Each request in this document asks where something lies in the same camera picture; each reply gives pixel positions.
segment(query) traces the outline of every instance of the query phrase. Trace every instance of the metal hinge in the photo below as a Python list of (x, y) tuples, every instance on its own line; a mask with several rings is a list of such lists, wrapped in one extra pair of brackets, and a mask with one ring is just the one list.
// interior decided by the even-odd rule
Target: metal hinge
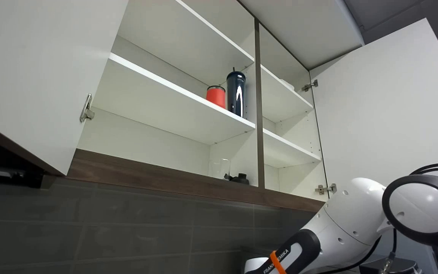
[(90, 103), (92, 102), (92, 94), (87, 94), (86, 103), (84, 104), (84, 108), (82, 109), (82, 113), (80, 114), (80, 122), (83, 123), (86, 119), (92, 120), (94, 119), (95, 113), (90, 110)]
[(326, 191), (332, 191), (332, 193), (336, 193), (336, 184), (330, 184), (330, 187), (324, 187), (323, 185), (319, 185), (319, 187), (315, 189), (315, 192), (318, 192), (320, 195), (324, 195)]
[(308, 91), (311, 87), (318, 87), (319, 83), (317, 82), (317, 80), (314, 80), (313, 83), (304, 85), (304, 87), (302, 88), (302, 91)]

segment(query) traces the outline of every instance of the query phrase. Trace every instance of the red cup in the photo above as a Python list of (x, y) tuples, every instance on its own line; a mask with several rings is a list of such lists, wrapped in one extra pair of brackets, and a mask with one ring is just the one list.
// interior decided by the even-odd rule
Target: red cup
[(221, 108), (226, 108), (226, 90), (221, 86), (210, 86), (207, 88), (205, 99)]

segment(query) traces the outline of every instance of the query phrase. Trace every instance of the white cabinet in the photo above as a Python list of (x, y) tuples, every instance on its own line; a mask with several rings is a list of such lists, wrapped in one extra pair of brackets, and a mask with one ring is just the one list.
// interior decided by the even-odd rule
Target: white cabinet
[[(225, 21), (207, 2), (234, 12)], [(0, 134), (51, 173), (66, 174), (75, 148), (199, 175), (225, 158), (253, 186), (264, 171), (266, 189), (321, 201), (318, 185), (390, 182), (385, 169), (438, 161), (426, 21), (309, 73), (263, 28), (257, 64), (253, 17), (235, 0), (207, 2), (1, 2)], [(243, 118), (205, 99), (233, 67), (247, 77)], [(319, 86), (301, 91), (311, 77)], [(88, 93), (96, 116), (84, 126)]]
[(127, 0), (0, 1), (0, 135), (66, 174)]

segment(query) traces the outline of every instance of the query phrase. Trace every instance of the cabinet door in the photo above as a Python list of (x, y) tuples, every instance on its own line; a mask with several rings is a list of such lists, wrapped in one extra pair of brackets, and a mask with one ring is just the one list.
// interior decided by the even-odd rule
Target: cabinet door
[(426, 19), (311, 71), (328, 184), (438, 162), (438, 40)]
[(127, 0), (0, 1), (0, 144), (66, 174)]

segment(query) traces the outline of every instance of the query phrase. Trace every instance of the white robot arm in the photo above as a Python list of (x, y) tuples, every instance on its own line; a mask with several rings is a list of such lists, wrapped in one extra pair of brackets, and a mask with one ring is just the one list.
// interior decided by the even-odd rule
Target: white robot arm
[(353, 179), (269, 258), (248, 260), (245, 273), (299, 274), (349, 262), (390, 229), (438, 246), (438, 176), (409, 175), (388, 187), (366, 178)]

